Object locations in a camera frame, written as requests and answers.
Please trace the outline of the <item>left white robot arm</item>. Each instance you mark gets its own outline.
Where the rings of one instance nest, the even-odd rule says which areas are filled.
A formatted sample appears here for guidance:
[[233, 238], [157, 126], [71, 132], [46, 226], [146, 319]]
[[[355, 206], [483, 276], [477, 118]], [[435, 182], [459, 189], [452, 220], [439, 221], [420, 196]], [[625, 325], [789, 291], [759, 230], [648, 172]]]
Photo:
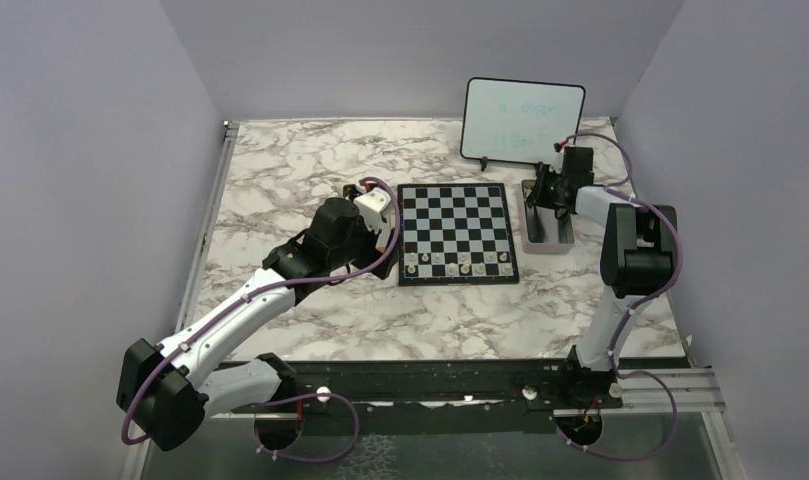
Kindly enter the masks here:
[[352, 278], [389, 276], [401, 213], [392, 193], [375, 187], [352, 199], [331, 197], [311, 225], [273, 249], [243, 287], [185, 330], [125, 351], [116, 394], [126, 445], [146, 440], [172, 450], [214, 414], [250, 403], [270, 410], [293, 401], [287, 367], [264, 356], [244, 367], [219, 364], [252, 333], [311, 293]]

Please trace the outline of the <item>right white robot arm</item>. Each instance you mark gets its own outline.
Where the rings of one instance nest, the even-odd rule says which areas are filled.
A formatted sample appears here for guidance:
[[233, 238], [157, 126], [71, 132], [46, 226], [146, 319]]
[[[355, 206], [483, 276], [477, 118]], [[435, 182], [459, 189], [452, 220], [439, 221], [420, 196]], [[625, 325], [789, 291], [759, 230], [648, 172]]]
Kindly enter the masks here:
[[604, 284], [587, 332], [559, 367], [557, 393], [580, 407], [605, 397], [616, 380], [620, 354], [636, 317], [670, 288], [679, 261], [676, 212], [645, 206], [617, 189], [594, 183], [594, 152], [558, 143], [558, 169], [540, 166], [527, 205], [557, 219], [586, 217], [604, 229], [599, 271]]

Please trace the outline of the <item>lilac tin tray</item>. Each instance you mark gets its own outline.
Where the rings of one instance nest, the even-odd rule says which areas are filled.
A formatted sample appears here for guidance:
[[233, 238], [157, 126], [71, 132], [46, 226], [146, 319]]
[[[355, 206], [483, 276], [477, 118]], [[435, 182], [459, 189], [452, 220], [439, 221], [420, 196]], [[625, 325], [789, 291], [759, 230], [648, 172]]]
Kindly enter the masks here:
[[520, 216], [521, 247], [532, 255], [567, 255], [575, 246], [572, 221], [558, 219], [556, 212], [545, 207], [528, 206], [533, 180], [522, 180], [517, 190]]

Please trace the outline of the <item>small whiteboard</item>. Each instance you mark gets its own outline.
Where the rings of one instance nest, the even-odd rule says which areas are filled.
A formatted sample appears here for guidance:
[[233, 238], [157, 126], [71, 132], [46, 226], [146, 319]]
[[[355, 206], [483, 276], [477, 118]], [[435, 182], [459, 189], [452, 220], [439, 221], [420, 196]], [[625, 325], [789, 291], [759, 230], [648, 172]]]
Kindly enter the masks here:
[[553, 145], [578, 131], [581, 85], [473, 77], [467, 83], [460, 156], [511, 164], [551, 163]]

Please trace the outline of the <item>black white chessboard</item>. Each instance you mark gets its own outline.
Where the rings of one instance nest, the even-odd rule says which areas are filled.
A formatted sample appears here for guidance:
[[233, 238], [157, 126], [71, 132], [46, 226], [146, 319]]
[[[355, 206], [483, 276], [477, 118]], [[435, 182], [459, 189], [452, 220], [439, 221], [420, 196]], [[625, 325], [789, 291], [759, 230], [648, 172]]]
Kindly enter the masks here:
[[[520, 280], [517, 255], [513, 242], [505, 185], [502, 183], [436, 183], [401, 184], [397, 199], [403, 215], [403, 239], [399, 260], [399, 285], [493, 285], [517, 284]], [[462, 274], [459, 254], [469, 254], [471, 273]], [[485, 255], [495, 254], [494, 262]], [[507, 252], [506, 262], [499, 260]], [[408, 260], [409, 253], [417, 254], [417, 261]], [[429, 262], [421, 256], [430, 255]], [[433, 255], [442, 253], [444, 261], [435, 262]], [[458, 273], [446, 275], [446, 265], [456, 263]], [[475, 273], [475, 265], [483, 263], [485, 274]], [[510, 275], [502, 273], [502, 266], [512, 267]], [[407, 267], [415, 265], [417, 273], [409, 275]]]

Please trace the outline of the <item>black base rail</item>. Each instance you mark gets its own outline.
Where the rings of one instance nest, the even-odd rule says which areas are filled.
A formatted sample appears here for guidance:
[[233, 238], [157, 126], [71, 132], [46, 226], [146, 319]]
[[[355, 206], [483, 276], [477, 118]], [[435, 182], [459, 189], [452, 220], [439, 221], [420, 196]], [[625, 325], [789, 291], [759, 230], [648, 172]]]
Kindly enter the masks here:
[[561, 360], [226, 362], [198, 388], [206, 418], [266, 432], [382, 435], [597, 429], [609, 415], [722, 412], [714, 373], [682, 359], [629, 359], [619, 376]]

